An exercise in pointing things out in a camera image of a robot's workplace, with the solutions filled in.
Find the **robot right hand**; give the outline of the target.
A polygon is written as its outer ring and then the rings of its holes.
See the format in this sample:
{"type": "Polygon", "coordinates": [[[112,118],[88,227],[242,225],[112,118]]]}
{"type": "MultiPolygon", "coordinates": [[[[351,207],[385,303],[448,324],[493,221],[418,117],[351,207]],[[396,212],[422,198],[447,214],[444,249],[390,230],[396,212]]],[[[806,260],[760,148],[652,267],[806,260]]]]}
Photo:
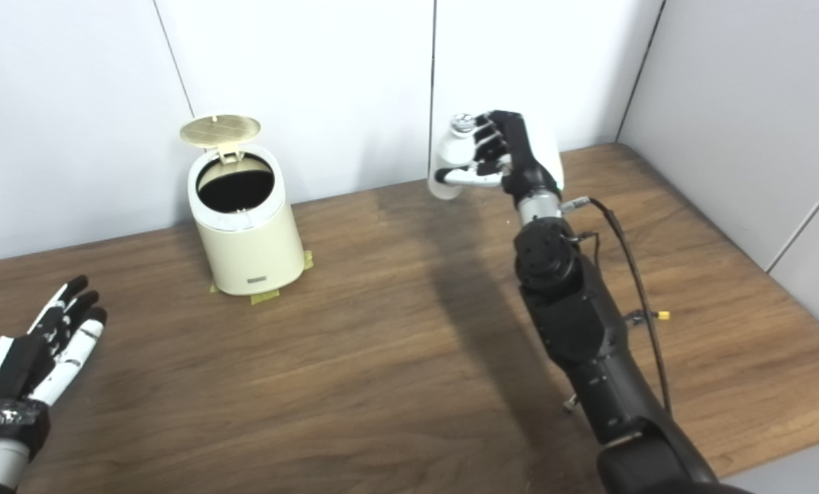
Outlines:
{"type": "Polygon", "coordinates": [[[431,165],[428,190],[455,199],[467,187],[500,187],[515,204],[536,193],[562,198],[564,170],[557,145],[531,132],[528,119],[512,110],[450,119],[431,165]]]}

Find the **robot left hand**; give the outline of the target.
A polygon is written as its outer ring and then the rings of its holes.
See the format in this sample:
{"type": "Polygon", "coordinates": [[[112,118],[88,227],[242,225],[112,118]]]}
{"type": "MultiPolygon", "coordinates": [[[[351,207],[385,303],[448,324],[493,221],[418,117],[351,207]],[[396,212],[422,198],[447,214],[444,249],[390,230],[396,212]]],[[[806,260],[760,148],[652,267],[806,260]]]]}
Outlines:
{"type": "Polygon", "coordinates": [[[79,375],[108,314],[85,275],[61,285],[18,337],[0,337],[0,440],[35,459],[51,429],[49,410],[79,375]]]}

